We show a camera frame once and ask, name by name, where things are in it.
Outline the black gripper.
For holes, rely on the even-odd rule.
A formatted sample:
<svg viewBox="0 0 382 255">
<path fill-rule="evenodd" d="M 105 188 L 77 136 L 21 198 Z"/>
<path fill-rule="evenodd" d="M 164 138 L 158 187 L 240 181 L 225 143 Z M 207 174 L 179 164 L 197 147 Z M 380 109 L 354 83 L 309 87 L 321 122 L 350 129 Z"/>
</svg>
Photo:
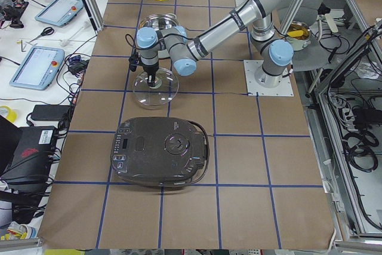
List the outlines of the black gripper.
<svg viewBox="0 0 382 255">
<path fill-rule="evenodd" d="M 138 66 L 141 66 L 143 70 L 148 74 L 147 84 L 149 87 L 155 87 L 156 84 L 156 72 L 158 71 L 158 59 L 149 60 L 142 58 L 138 54 L 134 54 L 129 58 L 129 70 L 135 72 Z"/>
</svg>

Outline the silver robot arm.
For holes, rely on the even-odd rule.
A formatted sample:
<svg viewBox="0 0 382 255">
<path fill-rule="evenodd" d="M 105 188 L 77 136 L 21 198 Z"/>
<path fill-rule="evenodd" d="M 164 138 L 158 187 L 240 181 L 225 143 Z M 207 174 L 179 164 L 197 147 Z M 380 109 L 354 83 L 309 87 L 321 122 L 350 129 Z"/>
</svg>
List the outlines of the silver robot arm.
<svg viewBox="0 0 382 255">
<path fill-rule="evenodd" d="M 136 33 L 129 69 L 135 71 L 141 66 L 148 75 L 147 84 L 153 87 L 159 69 L 158 53 L 165 50 L 177 73 L 189 76 L 195 72 L 198 60 L 251 25 L 251 42 L 263 58 L 255 73 L 256 80 L 264 87 L 275 87 L 294 55 L 291 44 L 275 36 L 272 11 L 280 1 L 244 0 L 224 19 L 194 38 L 187 38 L 182 26 L 159 31 L 143 27 Z"/>
</svg>

